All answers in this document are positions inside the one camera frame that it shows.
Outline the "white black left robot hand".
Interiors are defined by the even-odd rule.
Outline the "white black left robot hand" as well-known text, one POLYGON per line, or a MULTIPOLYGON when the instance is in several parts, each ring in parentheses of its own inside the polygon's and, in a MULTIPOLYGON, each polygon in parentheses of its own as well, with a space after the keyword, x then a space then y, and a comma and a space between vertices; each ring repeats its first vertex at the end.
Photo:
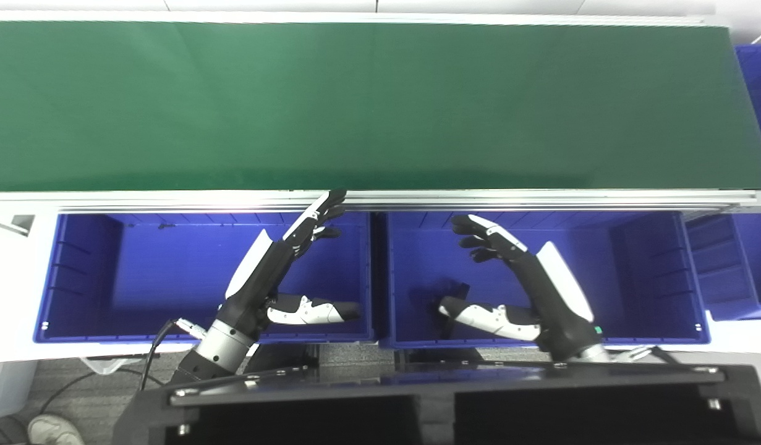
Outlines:
POLYGON ((228 334, 241 333, 257 341, 269 324, 315 326, 357 320, 362 315, 357 302, 335 302, 307 295, 280 293, 279 285, 293 262, 304 256, 319 239, 335 239, 338 228, 326 222, 344 214, 347 192, 334 189, 320 195, 279 239, 261 231, 234 273, 226 301, 216 320, 228 334))

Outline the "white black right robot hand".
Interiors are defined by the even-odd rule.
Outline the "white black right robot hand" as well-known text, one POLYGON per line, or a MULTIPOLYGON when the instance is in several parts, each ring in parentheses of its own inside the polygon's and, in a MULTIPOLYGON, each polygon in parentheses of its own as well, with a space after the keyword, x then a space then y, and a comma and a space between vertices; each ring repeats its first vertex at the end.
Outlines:
POLYGON ((554 362, 610 362, 589 301, 553 242, 533 252, 505 228, 476 214, 453 216, 451 224, 473 261, 501 260, 513 272, 530 307, 494 307, 445 296, 438 304, 442 315, 496 336, 533 342, 554 362))

